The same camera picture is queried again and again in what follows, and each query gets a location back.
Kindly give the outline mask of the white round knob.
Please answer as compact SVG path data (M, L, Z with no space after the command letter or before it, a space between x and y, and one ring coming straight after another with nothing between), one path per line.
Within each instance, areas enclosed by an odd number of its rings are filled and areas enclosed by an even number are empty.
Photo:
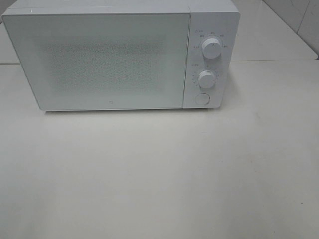
M203 41L201 48L206 59L215 59L221 54L222 43L216 36L211 36Z
M212 88L216 83L216 75L212 71L201 71L198 75L198 84L203 89Z

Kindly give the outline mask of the white round door button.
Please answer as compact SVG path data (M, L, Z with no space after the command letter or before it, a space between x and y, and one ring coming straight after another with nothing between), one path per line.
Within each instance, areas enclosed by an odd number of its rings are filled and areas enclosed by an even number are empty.
M198 105L207 105L210 102L210 95L207 93L200 93L195 97L195 102Z

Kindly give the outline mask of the white microwave oven body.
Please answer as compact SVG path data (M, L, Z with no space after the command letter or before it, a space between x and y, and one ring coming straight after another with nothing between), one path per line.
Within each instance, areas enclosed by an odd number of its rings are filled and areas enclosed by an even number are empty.
M240 20L240 12L230 0L18 0L4 11L1 19L7 15L181 13L190 18L183 102L179 109L217 108L221 105ZM217 58L206 59L201 44L211 36L221 41L222 50ZM216 75L216 83L209 89L198 84L198 75L205 70ZM207 105L195 102L200 93L210 95Z

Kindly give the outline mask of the white microwave door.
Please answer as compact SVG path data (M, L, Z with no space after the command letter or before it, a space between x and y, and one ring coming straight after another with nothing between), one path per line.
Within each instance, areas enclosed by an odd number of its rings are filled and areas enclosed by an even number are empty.
M181 108L189 14L7 15L44 111Z

